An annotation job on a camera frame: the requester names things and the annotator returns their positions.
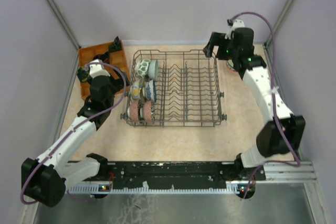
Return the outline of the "orange flower green leaf bowl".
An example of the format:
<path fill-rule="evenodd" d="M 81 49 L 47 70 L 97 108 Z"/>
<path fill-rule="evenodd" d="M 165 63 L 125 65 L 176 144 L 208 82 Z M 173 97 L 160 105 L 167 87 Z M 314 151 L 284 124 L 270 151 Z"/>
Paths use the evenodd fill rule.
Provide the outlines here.
<path fill-rule="evenodd" d="M 234 73 L 237 73 L 237 70 L 234 68 L 234 64 L 233 64 L 233 62 L 232 62 L 231 60 L 226 61 L 226 67 L 227 67 L 230 71 L 232 71 L 232 72 L 234 72 Z"/>

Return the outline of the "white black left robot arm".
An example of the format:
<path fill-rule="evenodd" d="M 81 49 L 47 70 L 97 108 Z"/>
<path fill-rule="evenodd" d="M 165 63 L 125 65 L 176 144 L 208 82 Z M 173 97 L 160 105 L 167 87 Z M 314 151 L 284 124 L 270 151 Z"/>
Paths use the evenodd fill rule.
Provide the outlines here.
<path fill-rule="evenodd" d="M 103 65 L 89 66 L 90 95 L 70 127 L 36 159 L 27 158 L 22 163 L 20 201 L 24 205 L 39 202 L 53 207 L 77 183 L 91 177 L 98 180 L 108 177 L 107 159 L 98 154 L 89 154 L 73 164 L 68 164 L 68 161 L 101 128 L 111 110 L 120 104 L 120 101 L 114 100 L 115 94 L 126 92 L 129 86 L 127 75 L 117 66 L 112 69 L 118 79 L 106 71 Z"/>

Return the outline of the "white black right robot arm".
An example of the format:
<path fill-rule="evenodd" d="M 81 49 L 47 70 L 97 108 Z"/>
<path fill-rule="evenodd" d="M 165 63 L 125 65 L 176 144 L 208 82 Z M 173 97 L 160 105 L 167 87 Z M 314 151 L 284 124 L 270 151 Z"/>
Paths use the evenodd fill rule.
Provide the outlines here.
<path fill-rule="evenodd" d="M 265 125 L 256 137 L 256 144 L 237 155 L 235 160 L 235 175 L 242 180 L 253 174 L 253 167 L 262 165 L 275 155 L 295 154 L 306 125 L 304 117 L 294 115 L 276 87 L 272 86 L 266 62 L 254 53 L 253 40 L 251 28 L 238 27 L 229 33 L 213 32 L 203 48 L 207 58 L 217 47 L 217 59 L 233 62 L 235 71 L 251 89 L 263 116 Z"/>

